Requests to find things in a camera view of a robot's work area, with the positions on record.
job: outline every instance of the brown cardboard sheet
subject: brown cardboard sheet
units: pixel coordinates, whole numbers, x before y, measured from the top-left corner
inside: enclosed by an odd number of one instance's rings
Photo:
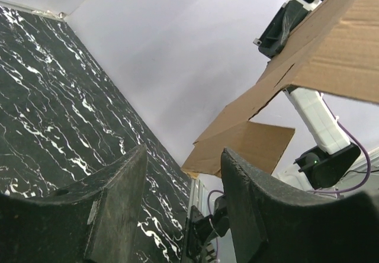
[[[183,170],[220,176],[220,154],[228,146],[271,173],[293,130],[266,125],[260,134],[263,125],[248,120],[289,85],[378,103],[379,0],[325,0],[291,33],[257,84],[200,135]],[[247,142],[247,135],[254,142]]]

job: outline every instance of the purple cable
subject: purple cable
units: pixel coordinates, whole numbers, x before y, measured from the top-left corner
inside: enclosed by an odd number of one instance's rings
[[[208,199],[207,199],[209,213],[211,213],[211,195],[214,193],[224,194],[224,192],[222,192],[221,190],[212,190],[209,192]],[[216,238],[216,260],[217,260],[218,255],[219,255],[219,240],[218,238]]]
[[[330,108],[326,104],[326,102],[325,102],[325,105],[326,105],[326,108],[329,109],[329,111],[332,114],[333,118],[335,119],[336,116],[333,114],[332,110],[330,110]],[[370,156],[369,156],[367,150],[363,147],[363,145],[343,125],[341,125],[341,123],[339,121],[337,121],[337,124],[350,137],[350,139],[352,139],[356,143],[356,145],[362,150],[363,154],[365,155],[366,161],[367,161],[367,172],[366,172],[365,178],[363,178],[363,180],[359,184],[357,184],[356,186],[353,186],[353,187],[348,188],[348,189],[338,190],[338,191],[322,191],[322,190],[311,191],[313,193],[340,194],[340,193],[351,192],[351,191],[353,191],[355,189],[358,189],[358,188],[362,187],[363,185],[365,185],[366,182],[368,181],[369,177],[370,177],[370,174],[371,174],[371,159],[370,159]]]

